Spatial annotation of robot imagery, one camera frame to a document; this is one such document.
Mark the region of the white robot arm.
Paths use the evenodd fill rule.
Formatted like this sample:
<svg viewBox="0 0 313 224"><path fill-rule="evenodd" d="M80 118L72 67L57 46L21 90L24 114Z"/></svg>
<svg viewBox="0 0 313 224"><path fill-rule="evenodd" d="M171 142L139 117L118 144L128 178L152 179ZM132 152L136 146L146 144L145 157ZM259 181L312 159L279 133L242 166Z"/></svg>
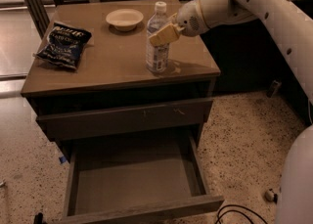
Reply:
<svg viewBox="0 0 313 224"><path fill-rule="evenodd" d="M194 37L221 24L259 19L313 103L313 20L291 0L193 0L149 37L153 46ZM287 155L275 224L313 224L313 125L295 139Z"/></svg>

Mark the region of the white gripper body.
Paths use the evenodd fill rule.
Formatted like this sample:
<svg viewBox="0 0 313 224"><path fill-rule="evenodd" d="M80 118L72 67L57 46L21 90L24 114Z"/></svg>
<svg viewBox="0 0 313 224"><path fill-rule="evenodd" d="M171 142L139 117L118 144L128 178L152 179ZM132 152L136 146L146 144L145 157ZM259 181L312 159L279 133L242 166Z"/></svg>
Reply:
<svg viewBox="0 0 313 224"><path fill-rule="evenodd" d="M185 36L194 37L209 30L201 12L201 0L184 4L178 10L176 21L182 27L182 34Z"/></svg>

